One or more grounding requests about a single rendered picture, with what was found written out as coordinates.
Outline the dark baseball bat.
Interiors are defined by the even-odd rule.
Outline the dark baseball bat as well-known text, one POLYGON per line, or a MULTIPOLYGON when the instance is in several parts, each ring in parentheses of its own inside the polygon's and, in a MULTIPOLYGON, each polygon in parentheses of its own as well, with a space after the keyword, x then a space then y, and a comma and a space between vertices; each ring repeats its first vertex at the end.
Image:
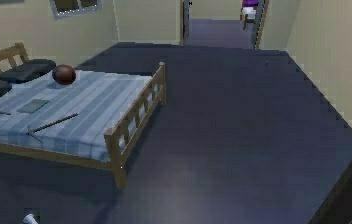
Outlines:
POLYGON ((26 134, 32 136, 32 135, 34 135, 36 132, 39 132, 39 131, 42 131, 42 130, 47 129, 47 128, 49 128, 49 127, 55 126, 55 125, 57 125, 57 124, 59 124, 59 123, 62 123, 62 122, 67 121, 67 120, 69 120, 69 119, 72 119, 72 118, 74 118, 74 117, 76 117, 76 116, 78 116, 78 113, 74 113, 74 114, 68 115, 68 116, 66 116, 66 117, 63 117, 63 118, 61 118, 61 119, 58 119, 58 120, 56 120, 56 121, 50 122, 50 123, 48 123, 48 124, 45 124, 45 125, 43 125, 43 126, 40 126, 40 127, 38 127, 38 128, 34 128, 34 129, 30 129, 29 126, 28 126, 28 130, 27 130, 26 134))

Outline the brown ball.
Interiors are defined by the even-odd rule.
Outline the brown ball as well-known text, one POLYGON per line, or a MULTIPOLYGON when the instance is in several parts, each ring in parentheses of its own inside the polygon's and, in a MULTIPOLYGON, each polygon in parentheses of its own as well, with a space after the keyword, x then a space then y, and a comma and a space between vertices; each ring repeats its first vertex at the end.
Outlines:
POLYGON ((60 85, 71 85, 76 80, 76 72, 71 66, 61 64, 52 70, 52 78, 60 85))

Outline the grey framed window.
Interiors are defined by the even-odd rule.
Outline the grey framed window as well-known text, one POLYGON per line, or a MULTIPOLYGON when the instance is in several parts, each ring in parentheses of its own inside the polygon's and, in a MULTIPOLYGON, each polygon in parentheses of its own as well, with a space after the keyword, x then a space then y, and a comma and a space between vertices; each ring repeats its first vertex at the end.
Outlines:
POLYGON ((100 10, 102 0, 49 0, 55 19, 100 10))

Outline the grey-green book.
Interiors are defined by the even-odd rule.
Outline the grey-green book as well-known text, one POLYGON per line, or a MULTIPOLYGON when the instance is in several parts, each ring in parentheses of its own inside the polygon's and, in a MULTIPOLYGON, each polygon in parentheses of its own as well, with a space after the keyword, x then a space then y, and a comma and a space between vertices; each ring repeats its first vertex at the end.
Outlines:
POLYGON ((23 105, 21 108, 17 109, 17 112, 19 113, 34 113, 43 106, 45 106, 47 103, 49 103, 49 100, 44 100, 44 99, 33 99, 29 103, 23 105))

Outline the wooden bed with blue cover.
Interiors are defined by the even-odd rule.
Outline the wooden bed with blue cover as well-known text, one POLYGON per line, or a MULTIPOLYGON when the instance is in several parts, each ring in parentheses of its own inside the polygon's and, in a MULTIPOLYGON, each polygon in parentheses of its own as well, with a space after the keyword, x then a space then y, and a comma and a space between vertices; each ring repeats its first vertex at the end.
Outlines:
POLYGON ((49 72, 12 84, 0 97, 0 153, 110 171, 118 188, 126 185, 124 166, 158 105, 166 103, 166 64, 151 76, 76 71, 71 85, 49 72), (17 109, 33 99, 49 100, 34 113, 17 109), (68 115, 78 116, 34 135, 38 128, 68 115))

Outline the dark room door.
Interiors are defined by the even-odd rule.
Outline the dark room door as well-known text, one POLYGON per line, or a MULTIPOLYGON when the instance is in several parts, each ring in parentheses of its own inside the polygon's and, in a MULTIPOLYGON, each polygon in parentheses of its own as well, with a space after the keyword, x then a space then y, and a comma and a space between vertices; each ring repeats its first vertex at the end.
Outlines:
POLYGON ((182 1, 182 16, 183 16, 183 45, 188 41, 189 37, 189 4, 190 0, 182 1))

